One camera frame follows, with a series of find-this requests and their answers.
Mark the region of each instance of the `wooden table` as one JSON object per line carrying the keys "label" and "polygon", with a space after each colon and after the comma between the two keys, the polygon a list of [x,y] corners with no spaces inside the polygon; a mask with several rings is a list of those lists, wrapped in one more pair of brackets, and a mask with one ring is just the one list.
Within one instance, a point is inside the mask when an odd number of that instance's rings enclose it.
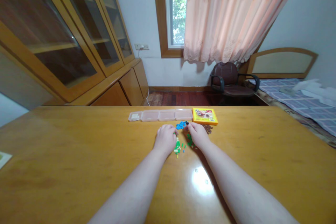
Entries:
{"label": "wooden table", "polygon": [[[39,107],[0,129],[0,223],[86,223],[153,147],[164,123],[132,111]],[[335,223],[336,150],[277,107],[213,107],[210,139],[301,223]],[[186,143],[185,137],[180,141]],[[171,154],[147,223],[234,222],[200,150]]]}

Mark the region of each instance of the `cabinet drawer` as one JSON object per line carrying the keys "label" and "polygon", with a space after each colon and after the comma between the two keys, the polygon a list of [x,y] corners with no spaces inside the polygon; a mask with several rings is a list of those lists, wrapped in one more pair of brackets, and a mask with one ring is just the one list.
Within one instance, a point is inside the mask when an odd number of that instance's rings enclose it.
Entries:
{"label": "cabinet drawer", "polygon": [[133,68],[119,80],[119,83],[131,106],[141,106],[143,97]]}
{"label": "cabinet drawer", "polygon": [[110,87],[104,94],[95,100],[91,106],[129,106],[127,98],[119,82]]}
{"label": "cabinet drawer", "polygon": [[142,97],[146,98],[148,93],[148,82],[142,61],[134,66],[134,71],[140,85]]}

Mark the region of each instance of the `wooden floor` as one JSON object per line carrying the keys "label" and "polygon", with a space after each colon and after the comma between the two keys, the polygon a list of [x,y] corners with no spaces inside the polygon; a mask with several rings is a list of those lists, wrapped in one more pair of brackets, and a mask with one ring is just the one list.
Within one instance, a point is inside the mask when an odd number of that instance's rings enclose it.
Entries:
{"label": "wooden floor", "polygon": [[[151,106],[218,106],[222,94],[215,92],[150,92],[148,102]],[[258,106],[252,98],[225,98],[227,106]]]}

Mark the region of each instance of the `forearm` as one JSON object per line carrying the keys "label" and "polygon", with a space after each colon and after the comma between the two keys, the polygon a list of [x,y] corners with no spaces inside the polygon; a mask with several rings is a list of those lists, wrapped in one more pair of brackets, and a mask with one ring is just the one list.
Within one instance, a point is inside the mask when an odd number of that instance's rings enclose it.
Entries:
{"label": "forearm", "polygon": [[165,159],[152,150],[89,223],[144,223]]}
{"label": "forearm", "polygon": [[201,150],[238,223],[297,223],[268,191],[215,144],[210,143]]}

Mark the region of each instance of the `checkered bed sheet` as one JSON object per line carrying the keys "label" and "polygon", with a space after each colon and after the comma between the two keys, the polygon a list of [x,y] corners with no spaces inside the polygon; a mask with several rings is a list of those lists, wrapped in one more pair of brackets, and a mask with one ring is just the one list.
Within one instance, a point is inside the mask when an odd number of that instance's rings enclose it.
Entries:
{"label": "checkered bed sheet", "polygon": [[261,79],[260,89],[272,98],[298,112],[304,117],[316,121],[323,129],[336,137],[336,108],[320,103],[318,99],[305,96],[301,91],[295,92],[295,96],[290,96],[280,92],[281,87],[294,87],[300,79]]}

